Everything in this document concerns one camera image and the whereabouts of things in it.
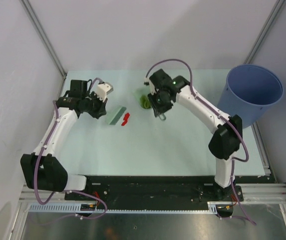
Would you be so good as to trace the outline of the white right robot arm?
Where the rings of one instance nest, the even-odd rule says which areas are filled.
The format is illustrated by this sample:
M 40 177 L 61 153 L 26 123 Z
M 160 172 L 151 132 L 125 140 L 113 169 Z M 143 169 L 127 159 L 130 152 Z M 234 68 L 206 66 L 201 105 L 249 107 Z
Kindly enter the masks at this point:
M 155 117 L 161 117 L 178 103 L 195 115 L 212 134 L 208 148 L 216 158 L 214 196 L 224 201 L 231 196 L 234 182 L 232 159 L 239 150 L 242 138 L 242 120 L 238 115 L 230 116 L 219 110 L 196 92 L 183 76 L 171 78 L 159 69 L 144 84 L 149 86 L 148 99 Z

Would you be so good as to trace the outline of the large red paper scrap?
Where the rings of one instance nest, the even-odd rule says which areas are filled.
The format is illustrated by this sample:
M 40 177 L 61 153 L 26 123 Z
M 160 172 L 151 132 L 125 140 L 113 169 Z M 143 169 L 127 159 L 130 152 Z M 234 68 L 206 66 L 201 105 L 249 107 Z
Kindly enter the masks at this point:
M 123 122 L 121 123 L 121 126 L 125 126 L 128 123 L 130 114 L 127 112 L 125 113 L 124 117 L 123 117 Z

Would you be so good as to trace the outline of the green hand brush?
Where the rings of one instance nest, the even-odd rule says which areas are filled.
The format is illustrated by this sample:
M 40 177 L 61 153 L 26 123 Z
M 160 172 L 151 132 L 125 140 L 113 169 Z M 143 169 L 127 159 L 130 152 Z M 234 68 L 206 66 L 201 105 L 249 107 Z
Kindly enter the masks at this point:
M 127 108 L 125 106 L 118 106 L 109 111 L 106 115 L 106 124 L 113 126 L 116 125 L 121 116 L 125 113 L 126 109 Z

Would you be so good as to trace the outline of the green plastic dustpan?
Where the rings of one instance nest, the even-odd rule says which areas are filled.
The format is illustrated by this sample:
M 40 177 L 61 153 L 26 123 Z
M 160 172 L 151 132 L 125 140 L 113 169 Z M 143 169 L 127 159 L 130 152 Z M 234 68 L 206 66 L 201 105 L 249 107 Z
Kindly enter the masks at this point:
M 135 100 L 142 109 L 153 110 L 155 117 L 159 118 L 161 121 L 165 121 L 166 116 L 161 110 L 164 104 L 161 102 L 158 96 L 153 96 L 152 101 L 150 101 L 149 95 L 151 95 L 151 93 L 150 87 L 148 86 L 137 88 L 133 92 Z

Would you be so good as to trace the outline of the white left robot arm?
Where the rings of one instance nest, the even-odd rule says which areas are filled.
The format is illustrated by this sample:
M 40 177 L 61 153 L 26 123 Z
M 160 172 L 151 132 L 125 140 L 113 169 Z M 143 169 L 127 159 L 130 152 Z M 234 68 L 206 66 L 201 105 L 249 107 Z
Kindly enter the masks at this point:
M 53 119 L 38 146 L 31 154 L 24 154 L 20 163 L 27 187 L 52 192 L 73 191 L 83 200 L 93 194 L 87 178 L 68 173 L 60 162 L 60 155 L 73 125 L 83 113 L 99 119 L 106 114 L 107 96 L 113 86 L 100 78 L 72 80 L 65 94 L 54 101 Z

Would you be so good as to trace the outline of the green paper scrap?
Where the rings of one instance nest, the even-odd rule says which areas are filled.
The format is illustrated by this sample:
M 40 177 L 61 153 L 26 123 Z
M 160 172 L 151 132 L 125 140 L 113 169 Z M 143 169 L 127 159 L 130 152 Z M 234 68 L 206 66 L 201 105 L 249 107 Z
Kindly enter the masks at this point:
M 143 109 L 150 109 L 151 108 L 151 103 L 149 101 L 149 98 L 146 95 L 141 95 L 141 97 L 140 97 L 140 106 Z

